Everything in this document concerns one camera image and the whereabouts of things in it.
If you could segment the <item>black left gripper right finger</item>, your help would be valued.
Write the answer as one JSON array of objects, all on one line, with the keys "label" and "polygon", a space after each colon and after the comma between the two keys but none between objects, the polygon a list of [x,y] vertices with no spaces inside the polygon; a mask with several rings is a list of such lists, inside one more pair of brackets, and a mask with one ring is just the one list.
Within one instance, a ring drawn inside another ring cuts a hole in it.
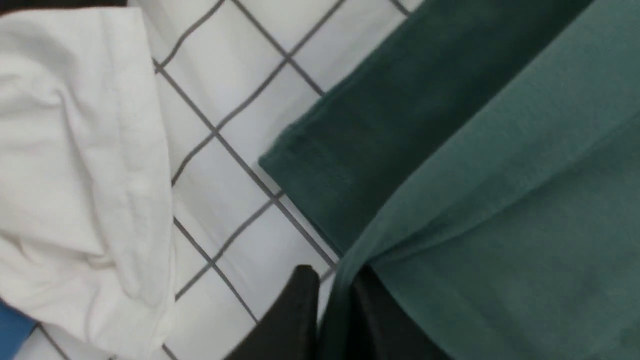
[{"label": "black left gripper right finger", "polygon": [[448,360],[450,357],[400,308],[370,268],[350,287],[347,360]]}]

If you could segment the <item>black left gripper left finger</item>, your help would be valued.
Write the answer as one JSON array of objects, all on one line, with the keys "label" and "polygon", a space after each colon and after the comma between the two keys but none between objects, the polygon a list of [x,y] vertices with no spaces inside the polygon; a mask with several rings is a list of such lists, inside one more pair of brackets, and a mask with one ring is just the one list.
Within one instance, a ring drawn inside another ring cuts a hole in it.
[{"label": "black left gripper left finger", "polygon": [[227,360],[313,360],[316,357],[320,277],[295,267],[285,287]]}]

